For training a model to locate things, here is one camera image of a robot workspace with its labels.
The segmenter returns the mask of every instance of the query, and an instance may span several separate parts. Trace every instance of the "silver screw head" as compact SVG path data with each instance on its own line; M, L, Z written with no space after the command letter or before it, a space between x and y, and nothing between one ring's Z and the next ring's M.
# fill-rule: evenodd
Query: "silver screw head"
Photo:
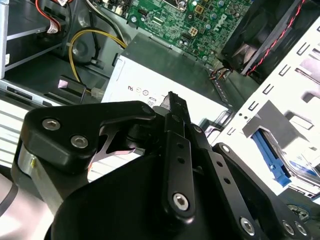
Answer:
M181 211L186 211L189 207L187 198L181 193L175 193L173 195L173 202Z
M307 231L304 229L304 227L300 223L295 221L294 224L302 235L307 236Z
M243 230L250 236L255 235L255 228L252 223L245 217L240 218L240 224Z
M289 225L286 221L282 222L284 229L290 234L290 235L295 235L295 231L292 228L292 226Z
M131 17L131 22L136 23L137 22L137 18L135 16Z
M230 153L229 148L227 148L227 146L222 145L222 149L226 152L226 153Z
M88 146L88 140L81 135L75 135L71 138L71 144L78 148L78 149L84 149Z
M42 126L47 130L55 131L55 130L58 130L61 125L60 125L60 122L58 122L57 120L52 118L47 118L42 121Z
M198 133L202 133L202 130L201 130L201 128L199 126L194 125L193 127Z

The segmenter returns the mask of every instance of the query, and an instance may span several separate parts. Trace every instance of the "bolt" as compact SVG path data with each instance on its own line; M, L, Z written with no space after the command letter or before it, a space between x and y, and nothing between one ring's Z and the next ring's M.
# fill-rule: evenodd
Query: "bolt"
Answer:
M143 106L143 107L142 107L142 110L143 110L145 113L147 113L147 114L152 113L151 109L150 109L149 107L146 107L146 106Z
M136 23L137 22L137 18L135 16L131 17L131 22Z
M194 125L193 128L198 132L198 133L202 133L202 130L199 126Z
M89 143L84 136L75 135L71 138L71 144L78 149L84 149Z
M284 229L290 234L290 235L295 235L295 231L292 228L292 226L289 225L286 221L282 222Z
M241 227L243 228L243 230L247 234L249 234L250 236L255 235L255 228L248 219L246 219L245 217L242 217L240 219L240 224L241 224Z
M176 193L173 195L173 202L181 211L186 211L189 207L187 198L181 193Z
M227 148L227 146L222 145L222 149L223 149L225 152L230 153L230 150L229 150L229 148Z
M186 3L185 1L180 1L180 2L178 3L178 5L181 6L181 7L185 7L186 4L187 4L187 3Z
M42 126L47 130L55 131L60 128L60 123L55 119L47 118L42 121Z
M179 117L177 116L177 115L172 115L172 118L175 120L175 121L177 121L177 122L180 122L180 119L179 119Z
M304 235L304 236L307 236L307 231L304 229L303 226L301 226L300 223L298 223L297 221L294 222L296 228L299 230L299 232Z

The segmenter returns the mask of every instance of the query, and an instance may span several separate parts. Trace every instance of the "capacitor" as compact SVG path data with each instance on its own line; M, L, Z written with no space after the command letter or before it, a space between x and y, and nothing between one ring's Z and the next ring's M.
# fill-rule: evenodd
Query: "capacitor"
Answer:
M224 5L225 5L224 1L221 0L221 1L218 2L218 7L219 8L222 8Z
M216 19L217 19L217 17L218 17L218 16L217 16L217 14L216 14L216 13L212 13L212 14L211 14L211 19L212 19L212 20L216 20Z
M204 26L204 28L207 29L207 30L210 30L210 29L211 29L211 25L210 25L210 24L206 24L206 25Z

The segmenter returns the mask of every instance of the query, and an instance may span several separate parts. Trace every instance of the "red wire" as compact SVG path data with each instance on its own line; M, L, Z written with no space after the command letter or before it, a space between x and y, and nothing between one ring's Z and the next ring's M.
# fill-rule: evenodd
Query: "red wire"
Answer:
M249 75L250 73L254 72L256 70L256 68L261 65L263 63L263 61L265 60L265 58L269 55L270 50L277 44L277 42L279 42L279 40L285 35L285 33L287 32L287 30L292 26L292 24L294 23L296 17L299 15L300 10L302 5L305 3L306 0L302 0L301 3L299 4L295 15L291 18L289 24L286 26L286 28L283 30L283 32L280 34L280 36L271 44L271 46L266 50L263 58L261 58L261 60L251 69L249 70L246 75Z
M221 79L229 70L225 70L224 72L221 73L221 75L218 77L218 80Z
M46 14L40 9L40 7L39 7L39 0L35 0L35 7L36 7L36 9L38 10L38 12L39 12L42 16L44 16L46 19L49 19L49 20L53 21L54 23L56 23L57 26L58 26L59 31L61 31L61 25L60 25L60 23L59 23L56 19L54 19L53 17L50 17L50 16L46 15Z

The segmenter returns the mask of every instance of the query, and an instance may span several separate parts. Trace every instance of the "white label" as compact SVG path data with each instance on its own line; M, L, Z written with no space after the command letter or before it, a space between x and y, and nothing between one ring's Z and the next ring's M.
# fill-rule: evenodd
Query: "white label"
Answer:
M6 54L6 55L5 55L4 65L9 64L9 62L10 62L10 54Z
M58 32L58 26L57 24L50 20L50 27L48 29L48 31L46 31L47 34L56 34Z
M218 21L218 23L214 27L214 31L219 31L221 26L224 24L225 20L227 19L227 15L222 14L221 19Z
M64 6L68 2L68 0L58 0L58 2L61 6Z
M137 7L139 5L139 1L138 0L134 0L132 5Z

